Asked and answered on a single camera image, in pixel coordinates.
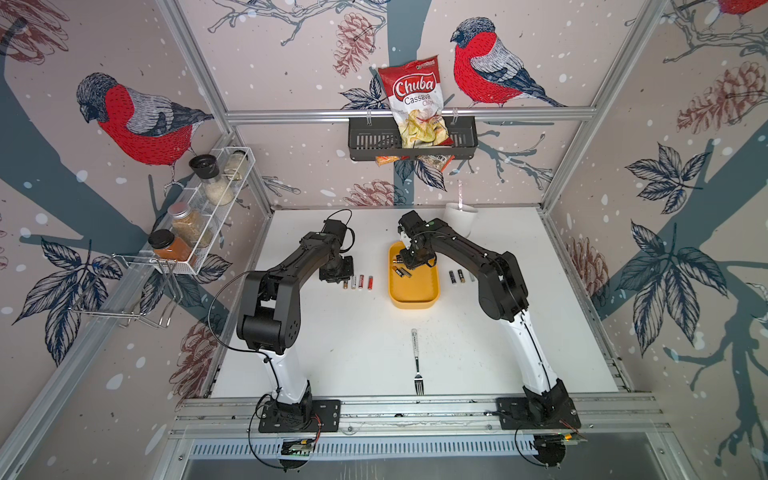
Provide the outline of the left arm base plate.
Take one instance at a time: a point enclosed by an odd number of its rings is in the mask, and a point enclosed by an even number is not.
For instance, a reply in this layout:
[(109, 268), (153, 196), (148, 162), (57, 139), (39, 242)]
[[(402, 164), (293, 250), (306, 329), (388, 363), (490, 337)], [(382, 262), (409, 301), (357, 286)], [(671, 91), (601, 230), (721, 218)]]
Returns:
[(337, 432), (341, 401), (311, 400), (286, 404), (268, 400), (257, 413), (259, 433)]

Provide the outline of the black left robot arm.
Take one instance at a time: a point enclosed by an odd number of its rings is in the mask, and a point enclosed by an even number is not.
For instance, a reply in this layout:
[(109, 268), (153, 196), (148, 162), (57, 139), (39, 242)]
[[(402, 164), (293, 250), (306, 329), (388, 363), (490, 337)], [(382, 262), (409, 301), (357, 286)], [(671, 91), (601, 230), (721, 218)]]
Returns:
[(327, 283), (353, 277), (353, 258), (343, 247), (353, 235), (346, 223), (327, 218), (321, 231), (304, 235), (278, 265), (245, 275), (236, 334), (265, 357), (275, 379), (271, 410), (282, 423), (304, 425), (312, 415), (311, 385), (291, 351), (301, 328), (301, 288), (315, 274)]

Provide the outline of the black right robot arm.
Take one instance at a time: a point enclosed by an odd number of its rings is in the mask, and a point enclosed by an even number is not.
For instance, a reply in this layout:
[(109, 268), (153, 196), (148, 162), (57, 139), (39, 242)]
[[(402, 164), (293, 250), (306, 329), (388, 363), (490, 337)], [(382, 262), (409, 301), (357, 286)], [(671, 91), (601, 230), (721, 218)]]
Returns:
[(407, 268), (429, 265), (442, 254), (476, 278), (481, 309), (491, 319), (505, 321), (510, 332), (531, 421), (543, 424), (568, 411), (568, 391), (548, 362), (532, 326), (528, 288), (515, 255), (488, 250), (445, 221), (425, 221), (414, 210), (400, 218), (398, 232), (405, 245), (400, 255)]

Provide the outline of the yellow plastic storage box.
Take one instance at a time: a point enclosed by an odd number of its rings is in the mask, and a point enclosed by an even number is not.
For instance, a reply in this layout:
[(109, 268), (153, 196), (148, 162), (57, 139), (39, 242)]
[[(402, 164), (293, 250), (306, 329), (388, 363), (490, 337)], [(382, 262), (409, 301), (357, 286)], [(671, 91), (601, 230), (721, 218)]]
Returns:
[(408, 269), (400, 259), (405, 248), (401, 241), (393, 243), (388, 252), (388, 292), (392, 303), (400, 309), (427, 309), (440, 295), (439, 270), (436, 261)]

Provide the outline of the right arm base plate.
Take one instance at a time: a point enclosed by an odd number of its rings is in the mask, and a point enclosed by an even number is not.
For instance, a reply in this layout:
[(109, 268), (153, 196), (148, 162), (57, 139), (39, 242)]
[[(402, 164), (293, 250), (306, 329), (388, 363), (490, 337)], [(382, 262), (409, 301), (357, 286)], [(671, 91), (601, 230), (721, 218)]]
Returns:
[(495, 407), (503, 430), (578, 430), (582, 427), (571, 398), (544, 407), (525, 397), (498, 397)]

